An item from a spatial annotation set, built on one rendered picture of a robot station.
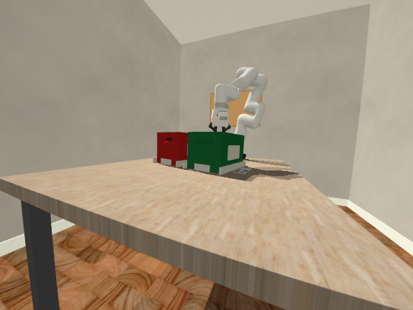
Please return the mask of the grey pick list card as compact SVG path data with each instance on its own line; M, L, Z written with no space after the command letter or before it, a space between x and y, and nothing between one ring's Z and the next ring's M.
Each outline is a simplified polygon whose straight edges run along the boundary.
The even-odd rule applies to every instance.
M240 168L240 169L238 169L238 170L236 170L236 171L234 171L235 173L240 173L240 174L246 174L248 171L250 171L251 170L251 168L244 168L244 167L242 167L242 168Z

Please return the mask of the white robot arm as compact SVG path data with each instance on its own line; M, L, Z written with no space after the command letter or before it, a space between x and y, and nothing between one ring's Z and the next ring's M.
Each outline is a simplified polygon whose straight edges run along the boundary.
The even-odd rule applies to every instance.
M245 74L243 74L245 72ZM249 86L256 87L253 89L245 103L244 111L250 114L241 114L237 119L237 127L235 134L244 135L246 138L247 128L258 128L263 114L265 112L265 104L259 102L260 95L267 86L268 78L266 75L259 74L256 68L242 67L237 71L237 79L228 86L218 84L215 87L214 108L223 107L229 109L227 102L237 100L241 91ZM228 101L227 101L228 100Z

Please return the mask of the red plastic bottle crate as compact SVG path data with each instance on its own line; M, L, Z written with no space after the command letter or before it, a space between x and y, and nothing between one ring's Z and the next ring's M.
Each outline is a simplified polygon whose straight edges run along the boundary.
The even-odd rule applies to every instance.
M172 138L173 143L165 143L166 138ZM188 156L188 133L186 132L158 132L157 133L157 162L161 158L176 161L187 160Z

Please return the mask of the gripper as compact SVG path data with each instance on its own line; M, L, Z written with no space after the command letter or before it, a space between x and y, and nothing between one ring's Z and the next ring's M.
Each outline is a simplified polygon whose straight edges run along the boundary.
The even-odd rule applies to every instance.
M217 114L219 111L226 111L228 114L227 108L223 107L218 107L212 110L212 117L211 117L211 123L209 124L209 128L211 128L214 132L217 132L218 126L222 127L222 132L226 132L228 129L230 129L230 124L229 124L229 115L227 120L219 120ZM227 127L227 128L225 128Z

